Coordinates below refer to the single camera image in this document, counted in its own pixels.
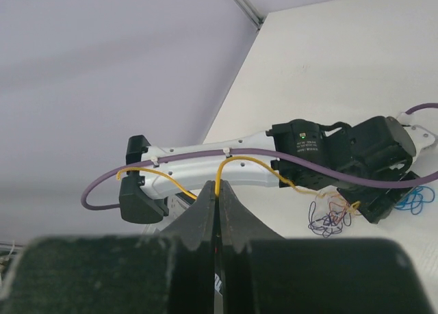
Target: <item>purple cable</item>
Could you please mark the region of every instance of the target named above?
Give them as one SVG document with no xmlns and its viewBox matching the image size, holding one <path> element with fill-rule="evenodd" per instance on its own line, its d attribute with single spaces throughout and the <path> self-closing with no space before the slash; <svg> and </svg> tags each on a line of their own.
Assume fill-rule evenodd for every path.
<svg viewBox="0 0 438 314">
<path fill-rule="evenodd" d="M 415 107 L 412 107 L 411 109 L 406 111 L 406 114 L 412 114 L 413 112 L 416 112 L 421 109 L 428 109 L 428 108 L 437 108 L 438 109 L 438 103 L 424 103 L 420 105 L 416 105 Z M 404 189 L 407 187 L 417 187 L 423 184 L 430 183 L 432 181 L 436 181 L 438 179 L 438 172 L 434 172 L 428 176 L 421 177 L 419 179 L 413 179 L 410 181 L 375 181 L 372 179 L 362 179 L 360 177 L 351 176 L 344 174 L 342 172 L 337 172 L 335 170 L 331 170 L 328 168 L 325 168 L 323 166 L 319 166 L 316 163 L 312 163 L 310 161 L 295 157 L 293 155 L 288 155 L 286 153 L 276 152 L 272 150 L 265 150 L 262 148 L 232 148 L 230 150 L 230 153 L 232 155 L 265 155 L 268 157 L 276 157 L 279 159 L 283 159 L 286 161 L 290 161 L 293 163 L 296 163 L 300 166 L 306 167 L 308 169 L 312 169 L 316 172 L 319 172 L 321 174 L 333 177 L 335 179 L 339 179 L 340 181 L 345 181 L 357 185 L 362 186 L 368 186 L 368 187 L 375 187 L 378 189 Z M 164 161 L 177 161 L 177 160 L 184 160 L 184 159 L 194 159 L 199 157 L 212 157 L 215 155 L 224 155 L 223 150 L 208 150 L 208 151 L 199 151 L 199 152 L 193 152 L 193 153 L 183 153 L 180 155 L 170 155 L 168 157 L 162 157 L 158 159 L 158 162 L 164 162 Z M 107 210 L 107 209 L 113 209 L 113 208 L 119 208 L 119 204 L 115 205 L 105 205 L 105 206 L 92 206 L 87 203 L 87 197 L 88 194 L 99 184 L 109 179 L 111 176 L 114 176 L 117 174 L 119 170 L 122 170 L 123 168 L 128 167 L 145 167 L 145 166 L 151 166 L 152 162 L 151 160 L 141 161 L 132 163 L 130 165 L 121 166 L 116 169 L 113 169 L 99 178 L 97 178 L 95 181 L 93 181 L 87 188 L 83 191 L 83 194 L 81 196 L 81 204 L 84 208 L 97 211 L 97 210 Z"/>
</svg>

